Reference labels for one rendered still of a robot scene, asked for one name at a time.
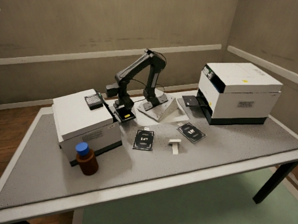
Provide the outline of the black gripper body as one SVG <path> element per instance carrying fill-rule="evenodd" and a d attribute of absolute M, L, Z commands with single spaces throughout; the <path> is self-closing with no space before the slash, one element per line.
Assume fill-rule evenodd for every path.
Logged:
<path fill-rule="evenodd" d="M 119 100 L 116 100 L 115 103 L 113 103 L 113 106 L 114 106 L 115 108 L 121 106 L 121 104 L 119 103 Z"/>

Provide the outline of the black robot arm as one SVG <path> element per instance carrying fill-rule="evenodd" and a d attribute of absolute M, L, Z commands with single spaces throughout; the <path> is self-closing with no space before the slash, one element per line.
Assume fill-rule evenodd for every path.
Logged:
<path fill-rule="evenodd" d="M 148 76 L 147 85 L 143 90 L 143 96 L 148 101 L 143 104 L 144 110 L 147 111 L 151 108 L 154 108 L 168 101 L 168 98 L 165 94 L 159 97 L 157 97 L 155 94 L 155 86 L 158 80 L 159 73 L 161 72 L 161 69 L 165 67 L 166 62 L 155 52 L 152 52 L 152 53 L 150 52 L 152 52 L 150 49 L 145 49 L 145 53 L 136 62 L 134 62 L 131 66 L 116 74 L 115 80 L 117 83 L 113 83 L 112 85 L 105 86 L 105 91 L 108 98 L 117 96 L 118 94 L 122 96 L 122 97 L 118 96 L 119 103 L 121 105 L 124 104 L 126 109 L 131 109 L 133 106 L 132 104 L 133 100 L 130 98 L 130 95 L 127 93 L 127 89 L 126 89 L 127 84 L 130 83 L 130 80 L 135 75 L 137 75 L 137 73 L 139 73 L 145 67 L 150 65 L 150 73 Z M 121 74 L 122 72 L 124 73 Z M 119 76 L 124 78 L 120 78 Z M 131 78 L 131 79 L 127 79 L 127 78 Z M 148 89 L 150 91 L 150 94 L 148 92 Z"/>

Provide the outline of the brown bottle with blue cap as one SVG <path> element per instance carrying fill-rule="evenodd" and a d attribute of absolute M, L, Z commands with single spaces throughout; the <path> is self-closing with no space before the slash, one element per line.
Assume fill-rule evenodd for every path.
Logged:
<path fill-rule="evenodd" d="M 93 149 L 89 148 L 86 142 L 81 142 L 76 146 L 76 150 L 76 160 L 82 173 L 86 176 L 95 174 L 99 169 L 99 165 Z"/>

